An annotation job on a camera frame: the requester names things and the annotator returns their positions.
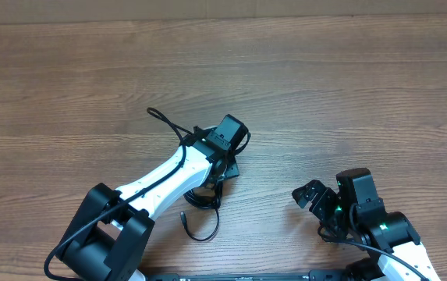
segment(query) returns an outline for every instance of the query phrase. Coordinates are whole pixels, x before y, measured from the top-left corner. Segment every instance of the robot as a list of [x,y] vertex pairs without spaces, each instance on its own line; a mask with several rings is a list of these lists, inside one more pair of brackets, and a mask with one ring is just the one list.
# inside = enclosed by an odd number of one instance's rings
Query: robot
[[[439,278],[420,241],[419,234],[400,212],[387,213],[378,196],[368,169],[351,169],[336,175],[339,192],[312,180],[292,192],[301,207],[309,208],[320,221],[318,234],[329,243],[351,244],[366,250],[369,258],[347,265],[345,269],[311,270],[295,274],[145,276],[138,269],[155,220],[182,195],[193,204],[192,189],[222,183],[239,175],[236,156],[250,139],[247,127],[231,115],[218,126],[193,132],[172,123],[154,108],[147,112],[167,123],[180,143],[175,154],[146,176],[115,190],[99,183],[83,199],[60,243],[44,263],[46,276],[53,280],[86,281],[400,281]],[[239,147],[247,137],[246,143]],[[207,202],[218,216],[219,201]],[[185,231],[193,237],[182,212]],[[121,230],[116,240],[97,227],[98,222]],[[61,277],[49,271],[56,256],[80,278]]]

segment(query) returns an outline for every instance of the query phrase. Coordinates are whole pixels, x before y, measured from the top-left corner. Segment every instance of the wooden tabletop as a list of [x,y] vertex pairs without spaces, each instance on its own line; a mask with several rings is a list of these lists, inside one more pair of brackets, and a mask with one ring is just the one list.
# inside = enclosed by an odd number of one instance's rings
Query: wooden tabletop
[[[225,185],[221,227],[180,198],[140,269],[182,274],[344,268],[291,191],[368,167],[447,280],[447,15],[0,26],[0,280],[42,266],[86,192],[141,178],[181,126],[231,113],[253,136]],[[54,272],[72,273],[60,263]]]

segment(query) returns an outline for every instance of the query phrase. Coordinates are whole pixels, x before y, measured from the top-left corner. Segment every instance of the wood grain surface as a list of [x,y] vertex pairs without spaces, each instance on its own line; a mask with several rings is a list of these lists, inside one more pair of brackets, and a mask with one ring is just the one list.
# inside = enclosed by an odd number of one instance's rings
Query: wood grain surface
[[[42,265],[96,183],[136,180],[181,126],[231,113],[253,134],[215,214],[179,199],[156,222],[147,273],[304,272],[366,254],[323,243],[290,192],[368,167],[447,280],[447,15],[0,26],[0,280]],[[72,273],[59,261],[51,268]]]

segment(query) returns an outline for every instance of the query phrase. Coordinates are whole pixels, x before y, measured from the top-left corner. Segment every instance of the beige wall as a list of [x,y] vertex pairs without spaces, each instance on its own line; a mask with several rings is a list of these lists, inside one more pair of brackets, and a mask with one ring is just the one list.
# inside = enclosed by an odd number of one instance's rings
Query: beige wall
[[0,23],[447,12],[447,0],[0,0]]

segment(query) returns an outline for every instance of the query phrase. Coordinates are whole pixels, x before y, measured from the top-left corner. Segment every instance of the wooden table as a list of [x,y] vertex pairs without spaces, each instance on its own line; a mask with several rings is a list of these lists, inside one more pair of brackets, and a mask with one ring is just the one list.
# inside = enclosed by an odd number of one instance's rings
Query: wooden table
[[[290,192],[368,167],[447,280],[447,15],[0,26],[0,280],[42,265],[86,192],[142,177],[176,149],[147,106],[185,127],[231,113],[253,133],[221,228],[180,198],[147,273],[304,272],[366,254],[323,243]],[[59,261],[52,270],[71,272]]]

